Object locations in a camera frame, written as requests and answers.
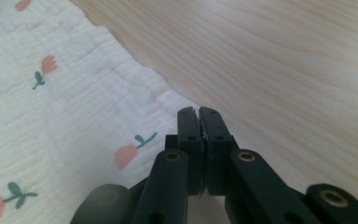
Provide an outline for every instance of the wood grain surface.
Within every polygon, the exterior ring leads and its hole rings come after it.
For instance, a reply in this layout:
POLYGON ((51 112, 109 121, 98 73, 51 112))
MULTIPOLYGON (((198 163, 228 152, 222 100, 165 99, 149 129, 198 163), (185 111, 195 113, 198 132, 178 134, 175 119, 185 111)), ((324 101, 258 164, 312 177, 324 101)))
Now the wood grain surface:
POLYGON ((358 198, 358 1, 72 2, 289 186, 358 198))

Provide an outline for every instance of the white fabric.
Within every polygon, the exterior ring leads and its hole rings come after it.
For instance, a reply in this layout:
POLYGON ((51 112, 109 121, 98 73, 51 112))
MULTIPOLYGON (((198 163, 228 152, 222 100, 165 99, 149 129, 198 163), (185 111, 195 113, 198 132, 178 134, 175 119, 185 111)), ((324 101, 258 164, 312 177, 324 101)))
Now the white fabric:
POLYGON ((0 0, 0 223, 69 223, 93 188, 148 176, 176 112, 195 105, 71 2, 17 2, 0 0), (33 90, 43 61, 53 71, 33 90), (154 133, 118 169, 115 152, 154 133), (37 196, 2 205, 10 182, 37 196))

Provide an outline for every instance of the wooden table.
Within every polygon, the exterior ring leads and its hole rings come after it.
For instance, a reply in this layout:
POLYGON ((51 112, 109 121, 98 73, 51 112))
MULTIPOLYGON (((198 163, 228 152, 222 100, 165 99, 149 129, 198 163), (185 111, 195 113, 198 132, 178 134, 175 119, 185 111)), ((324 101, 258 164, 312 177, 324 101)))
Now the wooden table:
POLYGON ((358 1, 72 2, 174 90, 219 110, 289 186, 358 198, 358 1))

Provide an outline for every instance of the brass screw insert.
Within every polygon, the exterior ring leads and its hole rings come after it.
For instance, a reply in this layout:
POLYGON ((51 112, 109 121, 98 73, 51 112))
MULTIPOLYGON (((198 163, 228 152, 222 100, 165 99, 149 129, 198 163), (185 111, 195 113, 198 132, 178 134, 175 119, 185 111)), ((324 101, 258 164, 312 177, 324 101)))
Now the brass screw insert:
POLYGON ((180 155, 177 152, 170 152, 165 154, 165 160, 167 161, 179 161, 180 155))
POLYGON ((238 154, 238 159, 240 159, 241 161, 254 161, 255 156, 249 152, 240 152, 238 154))
POLYGON ((346 207, 349 204, 344 196, 331 189, 321 190, 320 195, 325 202, 335 207, 346 207))

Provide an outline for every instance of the wrinkled cloth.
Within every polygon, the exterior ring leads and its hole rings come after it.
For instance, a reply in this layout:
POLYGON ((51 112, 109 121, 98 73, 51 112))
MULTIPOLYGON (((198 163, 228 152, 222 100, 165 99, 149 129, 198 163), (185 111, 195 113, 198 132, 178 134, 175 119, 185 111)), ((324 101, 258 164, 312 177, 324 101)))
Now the wrinkled cloth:
POLYGON ((0 0, 0 223, 69 223, 148 176, 196 106, 67 0, 0 0))

